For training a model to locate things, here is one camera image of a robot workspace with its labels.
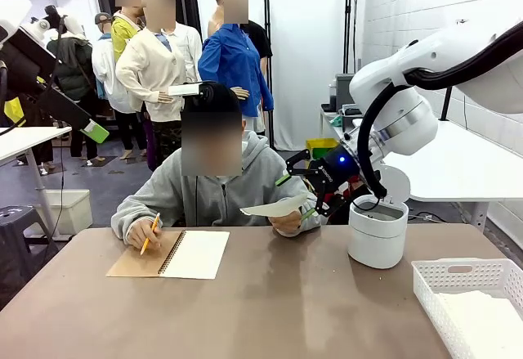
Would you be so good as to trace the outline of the person's left hand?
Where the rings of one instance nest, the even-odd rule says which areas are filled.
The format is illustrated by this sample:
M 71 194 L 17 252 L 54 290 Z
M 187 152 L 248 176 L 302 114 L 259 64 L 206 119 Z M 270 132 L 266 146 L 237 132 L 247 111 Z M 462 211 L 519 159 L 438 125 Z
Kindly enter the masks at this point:
M 283 217 L 269 218 L 269 222 L 284 237 L 298 236 L 302 232 L 302 214 L 299 210 L 294 210 Z

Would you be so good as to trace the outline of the person's right hand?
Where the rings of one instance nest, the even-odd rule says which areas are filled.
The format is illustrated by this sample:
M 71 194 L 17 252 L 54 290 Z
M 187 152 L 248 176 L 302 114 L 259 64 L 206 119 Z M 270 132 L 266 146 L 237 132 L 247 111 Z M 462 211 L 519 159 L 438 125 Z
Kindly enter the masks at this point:
M 161 246 L 162 231 L 160 226 L 154 227 L 154 222 L 148 218 L 136 220 L 127 230 L 127 243 L 136 249 L 142 249 L 148 240 L 147 249 Z

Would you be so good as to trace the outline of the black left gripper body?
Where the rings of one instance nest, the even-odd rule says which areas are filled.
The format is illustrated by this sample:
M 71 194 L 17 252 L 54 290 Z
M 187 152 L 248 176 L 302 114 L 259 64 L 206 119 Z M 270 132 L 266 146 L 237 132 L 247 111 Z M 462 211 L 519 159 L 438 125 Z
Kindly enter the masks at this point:
M 16 31 L 1 49 L 7 85 L 13 92 L 40 94 L 51 80 L 56 57 L 25 31 Z

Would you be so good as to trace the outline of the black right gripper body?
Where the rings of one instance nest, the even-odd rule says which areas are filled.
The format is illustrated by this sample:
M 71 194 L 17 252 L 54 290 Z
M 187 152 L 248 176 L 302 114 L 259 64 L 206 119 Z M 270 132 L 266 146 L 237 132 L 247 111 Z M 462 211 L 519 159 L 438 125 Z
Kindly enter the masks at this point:
M 321 158 L 314 160 L 313 169 L 319 172 L 319 176 L 313 179 L 316 193 L 324 190 L 325 194 L 332 194 L 345 182 L 360 175 L 356 159 L 345 146 L 336 146 Z

